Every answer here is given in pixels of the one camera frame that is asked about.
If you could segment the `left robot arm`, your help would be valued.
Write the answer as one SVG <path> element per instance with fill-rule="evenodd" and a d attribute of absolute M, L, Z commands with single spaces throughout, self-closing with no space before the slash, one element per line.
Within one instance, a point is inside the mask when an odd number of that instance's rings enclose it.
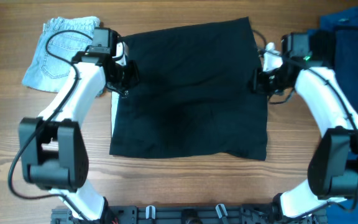
<path fill-rule="evenodd" d="M 64 62 L 69 77 L 54 100 L 36 118 L 23 118 L 19 125 L 20 149 L 8 174 L 8 187 L 16 197 L 13 173 L 22 164 L 24 180 L 58 197 L 70 209 L 73 223 L 118 223 L 105 197 L 87 179 L 89 159 L 81 125 L 103 89 L 124 98 L 139 82 L 136 63 L 114 30 L 97 27 L 92 43 Z"/>

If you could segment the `black shorts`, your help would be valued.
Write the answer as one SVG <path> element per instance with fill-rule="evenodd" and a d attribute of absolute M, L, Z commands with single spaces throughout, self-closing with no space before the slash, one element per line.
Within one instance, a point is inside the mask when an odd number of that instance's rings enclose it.
<path fill-rule="evenodd" d="M 267 157 L 267 97 L 250 81 L 261 66 L 248 18 L 128 35 L 139 83 L 119 99 L 113 156 L 145 159 L 225 152 Z"/>

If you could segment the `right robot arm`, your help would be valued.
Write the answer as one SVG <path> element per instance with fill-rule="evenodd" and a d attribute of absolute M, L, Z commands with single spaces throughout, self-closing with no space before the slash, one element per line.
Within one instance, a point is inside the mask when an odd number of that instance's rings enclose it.
<path fill-rule="evenodd" d="M 273 43 L 256 48 L 263 65 L 254 70 L 251 90 L 268 98 L 286 89 L 298 93 L 321 134 L 306 180 L 274 197 L 269 223 L 304 220 L 333 205 L 353 212 L 358 204 L 358 113 L 334 70 L 313 59 L 305 33 L 283 36 L 281 52 Z"/>

